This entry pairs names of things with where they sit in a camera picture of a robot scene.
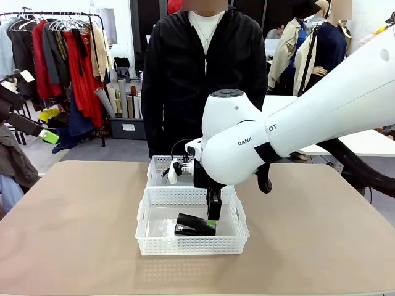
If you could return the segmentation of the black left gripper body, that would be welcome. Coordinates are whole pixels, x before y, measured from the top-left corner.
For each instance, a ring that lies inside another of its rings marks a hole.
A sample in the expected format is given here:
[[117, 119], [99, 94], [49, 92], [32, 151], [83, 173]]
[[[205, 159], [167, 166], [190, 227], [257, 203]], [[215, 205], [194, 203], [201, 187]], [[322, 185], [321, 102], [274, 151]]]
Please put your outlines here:
[[1, 123], [23, 123], [23, 118], [14, 111], [20, 110], [24, 103], [19, 94], [1, 85]]

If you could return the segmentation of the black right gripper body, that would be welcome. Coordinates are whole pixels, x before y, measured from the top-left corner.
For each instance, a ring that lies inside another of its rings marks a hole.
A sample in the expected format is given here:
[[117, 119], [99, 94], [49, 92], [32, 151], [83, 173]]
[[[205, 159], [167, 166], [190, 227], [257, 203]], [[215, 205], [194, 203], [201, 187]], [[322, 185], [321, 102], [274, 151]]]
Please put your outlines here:
[[196, 188], [205, 189], [208, 198], [219, 198], [223, 188], [223, 184], [213, 180], [200, 165], [194, 166], [193, 184]]

